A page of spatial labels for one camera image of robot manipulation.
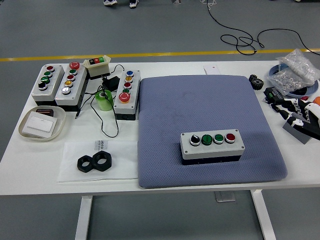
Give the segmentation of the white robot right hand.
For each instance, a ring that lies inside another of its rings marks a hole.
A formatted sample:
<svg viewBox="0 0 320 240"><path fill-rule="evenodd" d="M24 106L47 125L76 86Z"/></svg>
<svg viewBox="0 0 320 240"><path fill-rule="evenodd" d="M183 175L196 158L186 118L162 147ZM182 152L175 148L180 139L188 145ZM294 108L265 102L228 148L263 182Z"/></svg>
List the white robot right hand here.
<svg viewBox="0 0 320 240"><path fill-rule="evenodd" d="M304 118L305 121L297 116L293 116L286 110L278 108L277 105L281 105L289 111L296 113L299 117ZM293 98L282 100L280 103L273 103L271 107L293 129L314 139L320 139L320 106L318 104Z"/></svg>

